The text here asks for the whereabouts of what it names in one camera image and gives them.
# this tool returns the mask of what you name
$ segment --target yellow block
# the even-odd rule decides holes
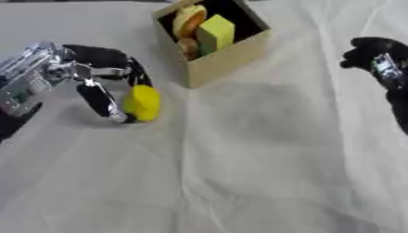
[[[197,32],[197,38],[204,55],[233,44],[234,36],[235,25],[221,15],[214,15],[201,24]]]
[[[146,85],[133,86],[123,98],[122,109],[140,121],[154,120],[160,110],[158,91]]]

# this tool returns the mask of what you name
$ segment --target green-yellow block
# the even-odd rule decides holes
[[[214,15],[199,26],[197,38],[203,55],[213,53],[234,43],[235,25],[222,17]]]

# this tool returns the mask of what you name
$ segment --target wrinkled fabric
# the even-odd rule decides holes
[[[163,100],[158,120],[115,126],[75,84],[49,93],[0,146],[2,233],[408,232],[408,139],[376,81],[339,67],[353,37],[407,43],[408,2],[249,2],[273,29],[266,55],[198,89],[156,44],[166,5],[0,5],[1,57],[40,40],[114,47]]]

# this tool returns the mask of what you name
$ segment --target open box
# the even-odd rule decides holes
[[[172,35],[172,22],[177,11],[185,6],[206,6],[209,18],[222,15],[235,24],[234,44],[192,61],[184,57]],[[199,87],[230,70],[243,66],[263,55],[270,28],[241,0],[181,0],[153,14],[158,42],[168,52],[168,59],[187,78],[188,87]]]

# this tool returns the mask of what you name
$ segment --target bread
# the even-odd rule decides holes
[[[196,40],[191,38],[181,38],[178,41],[178,45],[188,61],[199,57],[199,43]]]
[[[173,21],[173,35],[177,39],[192,38],[199,25],[207,19],[207,9],[204,5],[191,5],[179,9]]]

